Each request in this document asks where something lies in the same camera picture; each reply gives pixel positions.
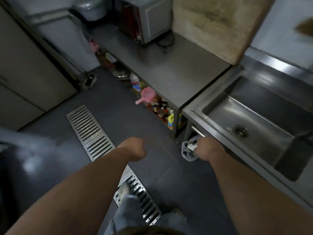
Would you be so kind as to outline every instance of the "light blue jeans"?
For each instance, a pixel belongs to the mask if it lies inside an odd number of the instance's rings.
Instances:
[[[137,196],[129,195],[123,198],[104,235],[113,235],[127,227],[144,225],[147,225],[147,223],[142,217],[140,201]],[[186,218],[175,213],[163,214],[161,219],[153,226],[168,227],[186,235],[194,235],[186,223]]]

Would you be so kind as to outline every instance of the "forearm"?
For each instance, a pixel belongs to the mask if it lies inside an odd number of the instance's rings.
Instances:
[[[240,235],[311,233],[312,215],[255,172],[223,151],[209,161]]]
[[[128,154],[115,149],[72,174],[40,198],[7,234],[96,234]]]

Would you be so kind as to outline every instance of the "floor drain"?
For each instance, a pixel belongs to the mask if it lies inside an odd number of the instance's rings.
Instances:
[[[112,141],[85,105],[71,111],[66,117],[91,161],[115,149]],[[119,186],[125,181],[131,185],[132,194],[138,196],[140,200],[144,220],[149,225],[154,225],[161,218],[161,211],[128,165],[123,172]],[[113,197],[118,207],[120,205],[119,186]]]
[[[248,132],[244,126],[234,127],[233,133],[240,139],[248,138]]]

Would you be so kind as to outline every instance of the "floor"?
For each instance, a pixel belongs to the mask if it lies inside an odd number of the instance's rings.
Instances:
[[[208,162],[187,162],[180,154],[180,140],[170,139],[170,129],[109,72],[96,69],[94,89],[81,92],[57,106],[22,132],[29,150],[12,148],[6,157],[19,213],[45,192],[90,160],[65,115],[85,104],[115,145],[124,139],[144,138],[147,156],[129,165],[162,212],[178,207],[195,234],[236,234]],[[112,202],[99,234],[117,206]]]

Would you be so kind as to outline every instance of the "person's right hand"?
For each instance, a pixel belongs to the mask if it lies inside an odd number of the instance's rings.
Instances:
[[[129,154],[129,161],[136,162],[146,156],[146,151],[143,149],[143,140],[137,137],[131,137],[121,142],[117,148],[127,150]]]
[[[200,159],[205,161],[209,161],[209,159],[215,155],[225,151],[223,146],[216,139],[210,137],[199,138],[197,145],[194,152]]]

